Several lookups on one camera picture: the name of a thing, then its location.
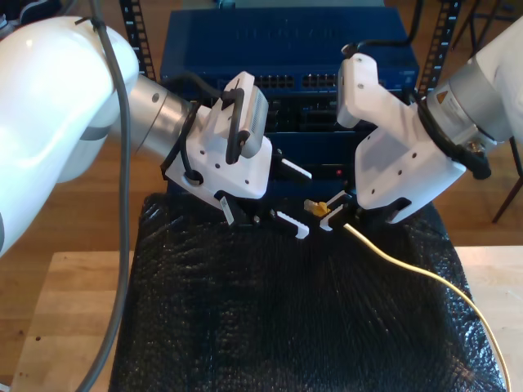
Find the yellow cable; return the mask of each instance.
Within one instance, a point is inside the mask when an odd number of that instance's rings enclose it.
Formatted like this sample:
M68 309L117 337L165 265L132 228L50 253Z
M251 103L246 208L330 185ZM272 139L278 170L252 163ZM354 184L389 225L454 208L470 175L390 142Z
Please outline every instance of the yellow cable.
M478 317L480 318L481 322L485 326L485 329L487 333L489 334L490 340L492 341L492 344L494 345L494 350L496 351L496 354L498 355L499 363L501 364L501 368L503 370L503 375L505 377L505 383L507 384L507 392L511 392L511 386L510 386L510 376L508 375L508 369L507 364L505 363L505 359L503 358L503 354L501 354L501 349L499 349L498 342L496 341L496 338L494 337L494 333L490 329L490 325L487 323L487 320L483 316L483 314L480 312L480 310L474 305L474 302L472 302L468 296L465 295L464 292L459 290L457 287L455 287L451 282L449 282L446 279L443 279L441 276L433 274L430 271L427 271L422 268L414 267L413 265L404 263L403 261L399 261L395 259L392 256L387 255L384 251L379 249L376 245L370 242L368 238L366 238L362 233L360 233L358 230L356 230L354 227L346 223L343 226L344 229L348 230L350 233L354 234L362 243L364 243L367 247L370 248L371 251L375 252L378 256L381 258L390 261L392 264L398 265L401 268L405 268L406 270L416 272L421 275L428 276L429 278L433 278L437 280L440 283L443 283L446 287L451 289L453 292L458 294L460 297L463 298L465 302L468 303L468 305L474 309Z

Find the wooden table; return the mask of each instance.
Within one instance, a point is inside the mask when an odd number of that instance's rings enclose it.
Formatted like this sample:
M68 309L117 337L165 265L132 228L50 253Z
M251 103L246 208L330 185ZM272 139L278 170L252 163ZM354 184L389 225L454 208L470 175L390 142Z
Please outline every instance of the wooden table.
M523 388L523 247L457 247L472 295ZM100 346L113 305L117 252L52 257L14 377L14 392L74 390ZM114 352L92 391L107 391Z

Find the yellow connector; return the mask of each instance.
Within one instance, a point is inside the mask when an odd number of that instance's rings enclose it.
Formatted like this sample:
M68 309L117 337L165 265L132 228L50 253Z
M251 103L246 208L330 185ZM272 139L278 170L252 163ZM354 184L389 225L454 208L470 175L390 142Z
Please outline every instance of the yellow connector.
M322 217L330 213L330 209L327 207L325 202L313 202L312 200L306 200L303 203L303 208L305 211L310 212L316 216Z

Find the black pad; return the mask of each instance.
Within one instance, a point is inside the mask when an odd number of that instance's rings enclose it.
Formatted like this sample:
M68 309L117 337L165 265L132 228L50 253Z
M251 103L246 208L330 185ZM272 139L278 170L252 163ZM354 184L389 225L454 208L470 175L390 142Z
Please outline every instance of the black pad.
M469 293L433 206L369 237ZM140 219L110 390L504 388L465 302L349 233L313 229L299 241L235 232L192 196L154 194Z

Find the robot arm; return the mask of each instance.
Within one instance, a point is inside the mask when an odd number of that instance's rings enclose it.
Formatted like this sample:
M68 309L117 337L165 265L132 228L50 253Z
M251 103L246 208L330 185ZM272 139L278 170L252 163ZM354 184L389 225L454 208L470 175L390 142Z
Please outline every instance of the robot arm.
M37 215L86 129L118 117L100 42L89 24L75 26L77 19L44 20L0 42L0 255ZM121 36L109 35L130 91L136 56ZM83 162L100 146L78 147Z
M484 156L497 143L511 136L523 140L521 39L523 19L418 102L422 108L380 86L371 57L357 53L343 61L338 122L354 127L363 119L378 126L355 155L356 197L363 209L387 209L389 222L401 221L467 168L486 178Z
M90 23L77 20L44 20L0 42L0 51L9 53L0 66L0 256L55 183L81 175L108 134L119 136L118 97L100 40ZM192 105L139 76L130 45L112 29L108 34L128 92L132 148L162 162L180 144ZM165 176L223 210L230 225L267 220L304 238L306 226L261 202L274 170L311 177L273 153L263 135L267 110L254 77L241 73L212 108L199 107L184 141L199 181L187 178L181 154Z

